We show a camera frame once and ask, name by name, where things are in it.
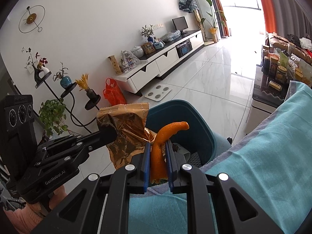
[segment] orange peel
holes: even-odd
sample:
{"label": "orange peel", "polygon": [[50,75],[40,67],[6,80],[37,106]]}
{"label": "orange peel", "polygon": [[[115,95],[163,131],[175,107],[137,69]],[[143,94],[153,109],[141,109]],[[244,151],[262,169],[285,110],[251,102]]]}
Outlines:
{"label": "orange peel", "polygon": [[188,130],[189,125],[186,121],[173,122],[161,128],[157,133],[150,156],[150,176],[151,183],[159,183],[161,179],[168,179],[166,162],[161,150],[162,145],[170,139],[171,136],[180,130]]}

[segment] orange bag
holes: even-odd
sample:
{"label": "orange bag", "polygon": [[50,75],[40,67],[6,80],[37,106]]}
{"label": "orange bag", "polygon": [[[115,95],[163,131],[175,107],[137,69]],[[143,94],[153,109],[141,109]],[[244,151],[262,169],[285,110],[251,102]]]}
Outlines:
{"label": "orange bag", "polygon": [[114,79],[106,79],[106,89],[103,91],[103,95],[104,98],[106,98],[112,106],[127,104],[124,95],[122,94],[117,82]]}

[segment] computer monitor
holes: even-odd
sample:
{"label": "computer monitor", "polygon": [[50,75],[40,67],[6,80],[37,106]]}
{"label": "computer monitor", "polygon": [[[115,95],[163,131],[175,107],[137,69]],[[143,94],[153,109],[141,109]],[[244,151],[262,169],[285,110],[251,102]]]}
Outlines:
{"label": "computer monitor", "polygon": [[185,17],[174,18],[172,22],[174,23],[174,27],[176,28],[176,30],[180,30],[181,34],[186,34],[186,32],[183,32],[183,30],[188,28]]}

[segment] snack wrapper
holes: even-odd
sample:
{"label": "snack wrapper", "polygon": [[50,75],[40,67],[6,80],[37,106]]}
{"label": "snack wrapper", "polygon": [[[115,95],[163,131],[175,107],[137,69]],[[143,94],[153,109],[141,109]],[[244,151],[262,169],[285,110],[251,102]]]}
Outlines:
{"label": "snack wrapper", "polygon": [[96,116],[98,127],[111,125],[117,132],[115,142],[107,146],[116,169],[131,162],[132,156],[144,152],[156,133],[145,127],[149,103],[115,105],[101,108]]}

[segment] metal screw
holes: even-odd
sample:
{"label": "metal screw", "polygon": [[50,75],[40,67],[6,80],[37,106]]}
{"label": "metal screw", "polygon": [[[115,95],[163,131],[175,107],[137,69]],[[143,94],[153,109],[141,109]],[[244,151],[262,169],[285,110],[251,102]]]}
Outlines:
{"label": "metal screw", "polygon": [[192,166],[188,163],[185,163],[184,165],[182,165],[182,168],[186,171],[189,171],[190,169],[192,169]]}
{"label": "metal screw", "polygon": [[128,165],[126,165],[125,169],[126,169],[127,171],[132,171],[132,170],[135,169],[135,166],[134,166],[133,164],[128,164]]}
{"label": "metal screw", "polygon": [[223,180],[223,181],[226,181],[226,180],[229,179],[229,176],[226,173],[220,173],[219,174],[219,179]]}
{"label": "metal screw", "polygon": [[95,181],[95,180],[98,179],[98,175],[95,174],[95,173],[90,174],[90,175],[88,176],[88,179],[89,179],[90,181]]}

